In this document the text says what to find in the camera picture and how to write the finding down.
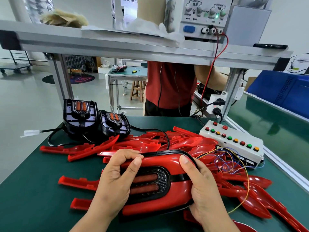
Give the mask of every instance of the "person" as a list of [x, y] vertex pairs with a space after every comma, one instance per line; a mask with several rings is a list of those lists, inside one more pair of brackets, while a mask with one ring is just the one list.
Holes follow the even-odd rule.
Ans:
[[[205, 84], [210, 66], [148, 61], [145, 116], [190, 116], [197, 80]], [[222, 91], [227, 77], [214, 68], [207, 84]]]
[[[134, 150], [118, 150], [106, 165], [98, 189], [87, 213], [71, 229], [71, 232], [105, 232], [128, 200], [130, 186], [141, 166], [143, 155]], [[133, 159], [120, 175], [120, 165]], [[190, 211], [204, 231], [240, 232], [226, 212], [217, 184], [210, 170], [195, 159], [198, 169], [186, 156], [180, 157], [183, 170], [192, 180]]]

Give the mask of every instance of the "red shirt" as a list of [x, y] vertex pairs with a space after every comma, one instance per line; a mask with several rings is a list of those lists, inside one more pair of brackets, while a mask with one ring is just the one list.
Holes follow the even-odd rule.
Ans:
[[180, 107], [192, 103], [196, 82], [194, 65], [148, 61], [146, 98], [157, 106], [162, 86], [159, 108], [177, 109], [178, 100]]

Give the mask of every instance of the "shelf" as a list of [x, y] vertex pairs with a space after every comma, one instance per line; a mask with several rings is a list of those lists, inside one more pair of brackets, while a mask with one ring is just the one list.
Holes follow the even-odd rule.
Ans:
[[[171, 40], [148, 35], [92, 31], [44, 24], [0, 21], [0, 30], [17, 33], [22, 50], [126, 58], [159, 62], [210, 65], [216, 43]], [[6, 32], [1, 31], [2, 38]], [[224, 48], [219, 44], [219, 51]], [[215, 66], [272, 70], [278, 58], [290, 58], [292, 51], [229, 45]]]

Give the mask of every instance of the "circular mat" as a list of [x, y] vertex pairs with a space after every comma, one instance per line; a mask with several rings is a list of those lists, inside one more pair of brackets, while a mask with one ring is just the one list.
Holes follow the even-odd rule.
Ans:
[[[77, 73], [70, 75], [71, 84], [86, 83], [86, 82], [92, 81], [94, 79], [95, 79], [94, 76], [88, 75], [88, 74], [82, 74], [82, 77], [80, 76], [80, 74], [77, 74]], [[45, 82], [45, 83], [48, 83], [48, 84], [55, 84], [55, 81], [54, 81], [54, 78], [52, 77], [52, 75], [42, 78], [42, 81]]]

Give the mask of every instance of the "green work surface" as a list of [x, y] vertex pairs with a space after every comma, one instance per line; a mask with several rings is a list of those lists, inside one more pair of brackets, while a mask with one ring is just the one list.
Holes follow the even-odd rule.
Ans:
[[116, 72], [116, 75], [133, 75], [133, 76], [147, 76], [148, 68], [147, 67], [133, 67], [128, 66], [127, 69], [123, 72]]
[[228, 117], [309, 180], [309, 123], [244, 94]]
[[[128, 117], [132, 125], [141, 128], [172, 130], [178, 126], [199, 133], [202, 125], [189, 117]], [[68, 138], [60, 131], [53, 142], [65, 143]], [[69, 231], [84, 215], [84, 212], [71, 210], [70, 204], [76, 198], [92, 199], [94, 192], [58, 185], [62, 175], [71, 178], [97, 180], [104, 168], [102, 157], [91, 156], [69, 163], [66, 155], [43, 154], [39, 147], [0, 185], [0, 231]], [[266, 160], [264, 168], [249, 173], [266, 177], [273, 181], [267, 191], [283, 203], [288, 211], [304, 226], [309, 227], [309, 195], [291, 181], [284, 173]], [[228, 211], [239, 204], [236, 199], [223, 198]], [[276, 216], [261, 219], [249, 214], [242, 207], [231, 214], [231, 218], [252, 226], [259, 232], [292, 231]], [[187, 232], [201, 231], [195, 225], [185, 222], [182, 212], [170, 213], [119, 223], [114, 219], [108, 231], [139, 232]]]

